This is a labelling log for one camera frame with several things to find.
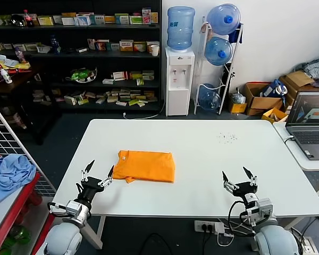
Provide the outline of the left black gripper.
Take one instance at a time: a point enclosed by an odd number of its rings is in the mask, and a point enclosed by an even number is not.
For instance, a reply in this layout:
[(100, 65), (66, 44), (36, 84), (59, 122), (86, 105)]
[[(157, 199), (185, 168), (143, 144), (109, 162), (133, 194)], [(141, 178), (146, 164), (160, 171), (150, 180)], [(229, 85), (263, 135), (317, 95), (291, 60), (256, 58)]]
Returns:
[(91, 206), (95, 194), (103, 192), (103, 188), (109, 186), (113, 180), (112, 175), (114, 166), (111, 167), (107, 178), (104, 180), (88, 177), (88, 173), (90, 172), (94, 162), (95, 160), (92, 160), (86, 168), (81, 171), (82, 191), (78, 194), (78, 202), (85, 206)]

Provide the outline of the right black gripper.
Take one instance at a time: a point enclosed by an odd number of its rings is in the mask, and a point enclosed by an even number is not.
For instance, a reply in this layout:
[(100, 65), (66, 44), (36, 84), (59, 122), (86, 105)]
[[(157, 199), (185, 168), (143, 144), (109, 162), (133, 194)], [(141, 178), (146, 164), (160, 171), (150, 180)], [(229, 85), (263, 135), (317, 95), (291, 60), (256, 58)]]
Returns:
[(235, 197), (240, 197), (245, 204), (253, 203), (257, 201), (256, 192), (258, 189), (257, 186), (257, 175), (254, 175), (250, 170), (243, 167), (246, 175), (250, 179), (250, 182), (241, 182), (234, 184), (229, 181), (225, 172), (222, 172), (223, 176), (223, 187), (227, 191), (231, 191), (232, 195)]

